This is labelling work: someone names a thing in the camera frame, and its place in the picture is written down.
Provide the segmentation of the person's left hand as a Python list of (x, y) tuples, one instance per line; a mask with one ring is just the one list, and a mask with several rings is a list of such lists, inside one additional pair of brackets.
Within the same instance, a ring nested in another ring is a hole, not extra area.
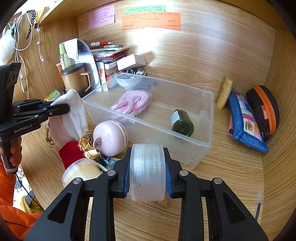
[(17, 167), (22, 160), (22, 138), (21, 137), (17, 137), (13, 143), (11, 144), (11, 150), (10, 151), (6, 151), (3, 149), (3, 147), (1, 146), (1, 150), (0, 153), (1, 155), (5, 156), (7, 161), (9, 161), (14, 167)]

